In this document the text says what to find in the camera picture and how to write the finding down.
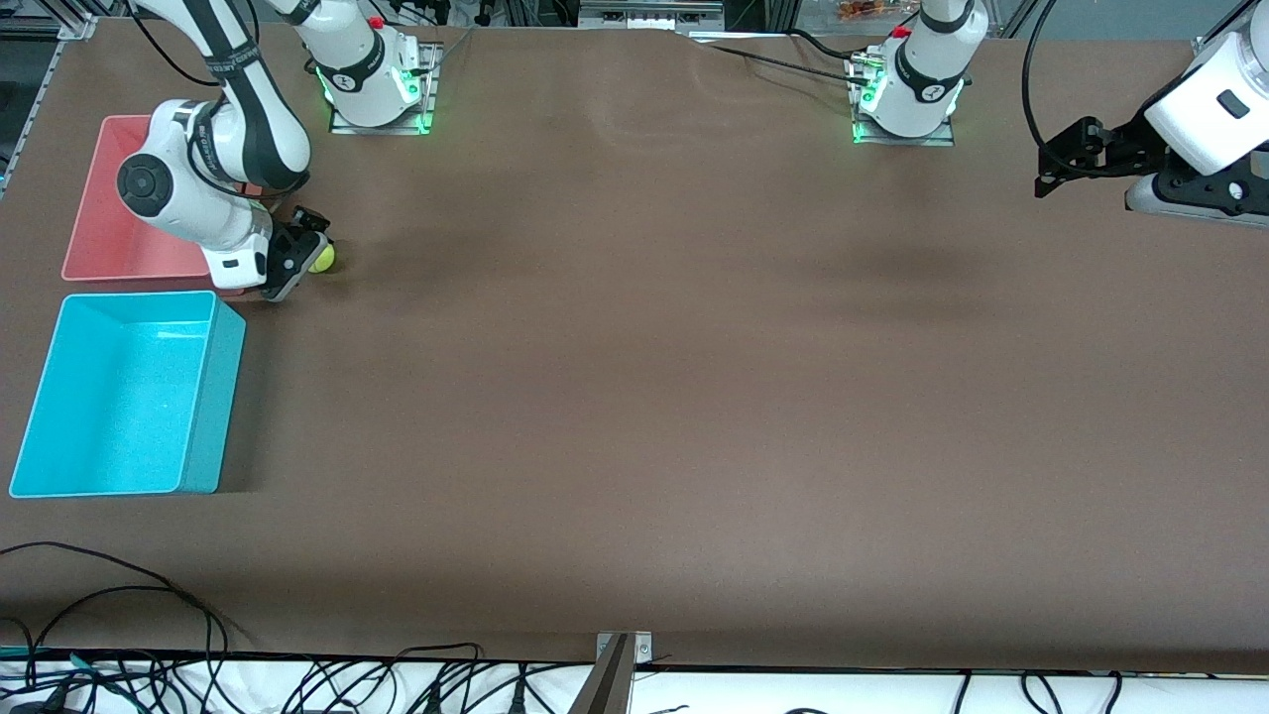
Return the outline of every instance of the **tennis ball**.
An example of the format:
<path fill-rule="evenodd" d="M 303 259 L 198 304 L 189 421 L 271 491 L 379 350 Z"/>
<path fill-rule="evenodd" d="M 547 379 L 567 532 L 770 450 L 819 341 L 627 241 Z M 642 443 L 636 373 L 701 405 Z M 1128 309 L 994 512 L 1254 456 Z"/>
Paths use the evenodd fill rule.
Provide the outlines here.
<path fill-rule="evenodd" d="M 308 271 L 325 273 L 334 264 L 335 264 L 335 245 L 327 242 L 326 247 L 322 247 L 321 255 L 319 255 L 317 259 L 313 260 L 313 264 L 308 266 Z"/>

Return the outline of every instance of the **power cord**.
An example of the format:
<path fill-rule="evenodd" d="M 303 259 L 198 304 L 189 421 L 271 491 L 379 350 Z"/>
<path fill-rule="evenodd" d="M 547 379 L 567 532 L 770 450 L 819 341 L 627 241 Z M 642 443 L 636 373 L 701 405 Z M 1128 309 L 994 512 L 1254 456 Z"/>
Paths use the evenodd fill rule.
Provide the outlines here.
<path fill-rule="evenodd" d="M 181 66 L 178 65 L 176 61 L 173 60 L 170 55 L 168 55 L 168 52 L 162 48 L 162 46 L 159 44 L 159 41 L 155 39 L 155 36 L 150 34 L 150 28 L 147 28 L 145 23 L 141 22 L 141 15 L 138 15 L 137 11 L 132 8 L 131 0 L 124 3 L 123 6 L 128 13 L 128 16 L 132 18 L 132 22 L 136 23 L 137 29 L 141 30 L 141 34 L 146 36 L 146 39 L 150 41 L 150 46 L 155 48 L 155 52 L 159 52 L 159 56 L 162 57 L 165 62 L 168 62 L 169 67 L 176 70 L 176 74 L 199 86 L 220 86 L 220 82 L 209 81 L 206 79 L 198 79 L 194 75 L 187 72 L 184 68 L 181 68 Z"/>
<path fill-rule="evenodd" d="M 966 670 L 964 678 L 961 680 L 961 689 L 956 691 L 956 701 L 952 703 L 952 714 L 961 714 L 961 708 L 964 706 L 964 695 L 970 691 L 971 677 L 973 677 L 973 672 Z"/>
<path fill-rule="evenodd" d="M 863 52 L 864 49 L 867 49 L 867 47 L 860 47 L 859 49 L 851 49 L 849 52 L 841 52 L 841 51 L 834 49 L 834 48 L 829 47 L 827 44 L 820 42 L 820 38 L 816 37 L 816 36 L 813 36 L 813 34 L 811 34 L 810 32 L 806 32 L 805 29 L 798 29 L 798 28 L 793 28 L 793 29 L 786 32 L 784 34 L 787 34 L 789 37 L 801 37 L 802 39 L 810 42 L 811 47 L 815 47 L 821 55 L 827 55 L 829 57 L 834 57 L 834 58 L 838 58 L 838 60 L 849 60 L 850 56 L 854 55 L 855 52 Z"/>
<path fill-rule="evenodd" d="M 794 65 L 793 62 L 786 62 L 784 60 L 777 60 L 774 57 L 764 57 L 761 55 L 754 55 L 753 52 L 745 52 L 744 49 L 732 49 L 731 47 L 720 47 L 718 44 L 709 44 L 709 47 L 712 47 L 712 48 L 714 48 L 714 49 L 717 49 L 720 52 L 726 52 L 728 55 L 736 55 L 737 57 L 745 57 L 745 58 L 749 58 L 749 60 L 756 60 L 759 62 L 766 62 L 768 65 L 775 65 L 778 67 L 787 67 L 789 70 L 794 70 L 794 71 L 799 71 L 799 72 L 806 72 L 808 75 L 817 75 L 817 76 L 822 76 L 822 77 L 835 79 L 838 81 L 844 81 L 846 84 L 859 84 L 859 85 L 868 84 L 868 80 L 865 80 L 864 77 L 846 76 L 846 75 L 835 74 L 835 72 L 826 72 L 824 70 L 817 70 L 817 68 L 807 67 L 807 66 L 803 66 L 803 65 Z"/>
<path fill-rule="evenodd" d="M 260 15 L 255 11 L 255 0 L 246 0 L 246 11 L 251 13 L 251 34 L 255 37 L 255 43 L 260 43 Z"/>
<path fill-rule="evenodd" d="M 585 667 L 585 665 L 572 665 L 572 663 L 561 663 L 561 665 L 547 665 L 547 666 L 544 666 L 544 667 L 538 667 L 537 670 L 529 670 L 529 671 L 527 671 L 527 672 L 524 673 L 524 677 L 523 677 L 523 678 L 527 678 L 527 677 L 532 677 L 533 675 L 541 675 L 542 672 L 549 672 L 551 670 L 561 670 L 561 668 L 563 668 L 563 667 Z M 492 689 L 490 689 L 489 691 L 486 691 L 486 692 L 485 692 L 485 694 L 483 694 L 482 696 L 478 696 L 478 698 L 476 698 L 476 699 L 475 699 L 475 700 L 473 700 L 473 701 L 471 703 L 471 705 L 470 705 L 470 706 L 464 705 L 464 706 L 463 706 L 462 709 L 459 709 L 458 714 L 471 714 L 471 713 L 472 713 L 472 711 L 475 711 L 475 710 L 476 710 L 476 708 L 477 708 L 477 706 L 480 706 L 480 705 L 481 705 L 481 704 L 482 704 L 482 703 L 483 703 L 483 701 L 485 701 L 486 699 L 489 699 L 489 698 L 494 696 L 494 695 L 495 695 L 495 694 L 497 694 L 499 691 L 501 691 L 501 690 L 504 690 L 504 689 L 506 689 L 506 687 L 509 687 L 509 686 L 514 685 L 514 684 L 515 684 L 515 682 L 518 682 L 518 681 L 522 681 L 522 676 L 520 676 L 520 675 L 516 675 L 516 676 L 511 677 L 510 680 L 506 680 L 505 682 L 503 682 L 503 684 L 500 684 L 500 685 L 496 685 L 496 686 L 494 686 Z"/>
<path fill-rule="evenodd" d="M 515 691 L 511 694 L 511 705 L 508 706 L 506 714 L 528 714 L 524 709 L 524 686 L 528 682 L 528 665 L 520 665 L 520 676 L 515 678 Z"/>
<path fill-rule="evenodd" d="M 1030 677 L 1036 677 L 1037 680 L 1039 680 L 1039 684 L 1044 685 L 1044 691 L 1048 692 L 1048 699 L 1053 703 L 1052 714 L 1062 714 L 1062 703 L 1057 700 L 1057 694 L 1053 691 L 1053 687 L 1049 686 L 1048 680 L 1044 678 L 1044 675 L 1037 675 L 1034 672 L 1023 672 L 1023 675 L 1018 677 L 1018 685 L 1023 689 L 1023 696 L 1027 698 L 1027 703 L 1032 705 L 1032 709 L 1034 709 L 1038 714 L 1051 714 L 1048 709 L 1041 706 L 1039 703 L 1036 701 L 1036 698 L 1032 696 L 1030 687 L 1027 686 L 1027 681 Z"/>

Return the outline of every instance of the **brown table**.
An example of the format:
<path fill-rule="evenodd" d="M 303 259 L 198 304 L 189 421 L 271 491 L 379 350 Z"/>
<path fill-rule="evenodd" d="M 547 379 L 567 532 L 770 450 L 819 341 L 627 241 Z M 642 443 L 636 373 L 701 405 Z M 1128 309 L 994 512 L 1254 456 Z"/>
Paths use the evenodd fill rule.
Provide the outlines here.
<path fill-rule="evenodd" d="M 433 136 L 335 137 L 293 32 L 263 46 L 340 269 L 236 303 L 221 493 L 4 498 L 0 543 L 155 568 L 242 649 L 585 658 L 638 628 L 679 662 L 1269 665 L 1269 238 L 1128 213 L 1126 181 L 1032 198 L 1019 43 L 982 47 L 954 150 L 854 146 L 831 81 L 660 32 L 481 30 Z M 1037 61 L 1052 133 L 1187 48 Z M 0 202 L 3 464 L 96 126 L 171 96 L 211 94 L 123 22 L 62 58 Z M 0 605 L 124 580 L 23 555 Z M 51 644 L 201 638 L 121 596 Z"/>

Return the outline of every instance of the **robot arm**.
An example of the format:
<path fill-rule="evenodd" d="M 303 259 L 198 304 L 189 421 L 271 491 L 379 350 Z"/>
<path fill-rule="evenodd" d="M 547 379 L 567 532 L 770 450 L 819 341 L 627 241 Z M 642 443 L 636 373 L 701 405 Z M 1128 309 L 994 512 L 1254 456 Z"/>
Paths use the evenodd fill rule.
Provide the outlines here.
<path fill-rule="evenodd" d="M 1212 38 L 1127 123 L 1084 117 L 1039 152 L 1036 195 L 1077 178 L 1143 176 L 1133 211 L 1269 227 L 1269 4 Z"/>
<path fill-rule="evenodd" d="M 383 126 L 419 103 L 416 38 L 382 18 L 368 22 L 357 0 L 266 1 L 299 33 L 326 96 L 350 123 Z"/>
<path fill-rule="evenodd" d="M 933 133 L 952 113 L 986 36 L 982 0 L 924 0 L 912 33 L 892 36 L 877 48 L 884 75 L 860 110 L 896 136 Z"/>
<path fill-rule="evenodd" d="M 329 243 L 301 209 L 283 224 L 235 183 L 289 191 L 308 176 L 308 136 L 227 0 L 138 0 L 184 32 L 221 84 L 217 101 L 164 101 L 118 191 L 138 218 L 202 247 L 220 288 L 280 299 Z"/>
<path fill-rule="evenodd" d="M 308 136 L 278 93 L 260 48 L 226 0 L 136 0 L 198 47 L 225 91 L 187 127 L 214 178 L 286 190 L 308 174 Z"/>

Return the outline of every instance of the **blue bin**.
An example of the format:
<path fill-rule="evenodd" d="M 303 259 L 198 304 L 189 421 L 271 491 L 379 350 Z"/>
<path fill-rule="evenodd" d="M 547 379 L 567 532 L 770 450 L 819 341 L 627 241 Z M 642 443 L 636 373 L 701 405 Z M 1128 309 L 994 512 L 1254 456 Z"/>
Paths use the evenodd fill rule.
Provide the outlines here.
<path fill-rule="evenodd" d="M 67 297 L 9 495 L 216 491 L 245 331 L 211 290 Z"/>

